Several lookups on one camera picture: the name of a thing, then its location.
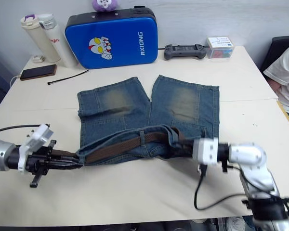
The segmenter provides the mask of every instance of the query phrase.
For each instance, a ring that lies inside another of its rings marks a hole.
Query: cartoon sticker
[[[104,59],[112,59],[109,39],[103,36],[101,38],[92,38],[89,42],[89,50],[95,54],[100,54]]]

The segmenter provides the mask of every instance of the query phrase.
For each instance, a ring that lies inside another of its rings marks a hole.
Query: black cable
[[[285,207],[286,207],[286,209],[287,209],[288,216],[289,216],[289,206],[288,206],[289,198],[288,198],[288,197],[287,197],[287,198],[281,198],[280,196],[272,195],[272,194],[270,194],[269,192],[267,192],[267,191],[265,191],[265,190],[263,190],[263,189],[260,189],[259,187],[257,187],[257,186],[255,186],[254,184],[252,184],[252,183],[245,177],[244,172],[243,172],[240,168],[238,168],[238,167],[235,167],[235,166],[227,166],[227,168],[234,168],[234,169],[236,169],[236,170],[239,170],[240,173],[241,173],[241,175],[242,175],[242,177],[243,177],[243,179],[244,179],[248,184],[250,184],[252,187],[254,187],[255,189],[257,189],[257,190],[259,190],[259,191],[261,191],[261,192],[263,192],[263,193],[266,193],[266,194],[270,195],[270,196],[273,197],[273,198],[282,200],[283,203],[284,203],[284,205],[285,205]]]
[[[55,80],[55,81],[47,82],[47,84],[48,84],[48,85],[51,85],[51,84],[53,84],[53,83],[60,82],[60,81],[62,81],[62,80],[66,80],[66,79],[69,79],[69,78],[74,78],[74,77],[76,77],[76,76],[80,76],[80,75],[82,75],[82,74],[85,74],[85,73],[87,73],[88,71],[89,71],[89,70],[86,70],[86,71],[84,71],[84,72],[81,72],[81,73],[79,73],[79,74],[77,74],[77,75],[74,75],[74,76],[71,76],[71,77],[62,78],[62,79],[58,79],[58,80]]]
[[[201,211],[201,210],[206,210],[206,209],[208,209],[208,208],[211,208],[211,207],[213,207],[213,206],[218,205],[219,203],[221,203],[221,202],[223,202],[224,200],[227,200],[227,199],[229,199],[229,198],[231,198],[231,197],[235,197],[235,196],[245,196],[245,194],[243,194],[243,193],[231,194],[231,195],[229,195],[229,196],[223,197],[222,199],[218,200],[217,202],[215,202],[215,203],[213,203],[213,204],[211,204],[211,205],[208,205],[208,206],[203,207],[203,208],[199,208],[198,205],[197,205],[197,195],[198,195],[198,191],[199,191],[199,189],[200,189],[200,186],[201,186],[201,183],[202,183],[203,179],[204,179],[204,175],[201,175],[200,180],[199,180],[199,183],[198,183],[198,186],[197,186],[197,189],[196,189],[196,191],[195,191],[194,206],[195,206],[195,209],[197,209],[197,210],[200,210],[200,211]]]
[[[7,128],[1,128],[1,131],[5,131],[5,130],[9,130],[9,129],[14,129],[14,128],[33,128],[33,127],[39,127],[40,124],[32,124],[32,125],[17,125],[17,126],[11,126],[11,127],[7,127]]]

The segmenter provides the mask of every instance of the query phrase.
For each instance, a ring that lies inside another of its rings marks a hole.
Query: jeans
[[[139,158],[163,158],[184,155],[179,129],[187,140],[218,137],[219,87],[187,83],[159,76],[152,89],[152,101],[138,78],[78,93],[81,119],[80,149],[86,155],[116,142],[152,131],[168,135],[168,145],[145,143],[120,155],[95,161],[90,165],[114,164]]]

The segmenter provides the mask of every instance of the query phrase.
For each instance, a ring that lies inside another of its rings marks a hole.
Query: purple plush toy
[[[113,11],[118,6],[117,0],[93,0],[92,6],[96,11]]]

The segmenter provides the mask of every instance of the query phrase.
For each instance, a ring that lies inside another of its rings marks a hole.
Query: game controller
[[[203,59],[206,54],[207,50],[200,44],[194,46],[172,46],[170,44],[165,47],[164,57],[165,59],[171,59],[175,56],[196,56]]]

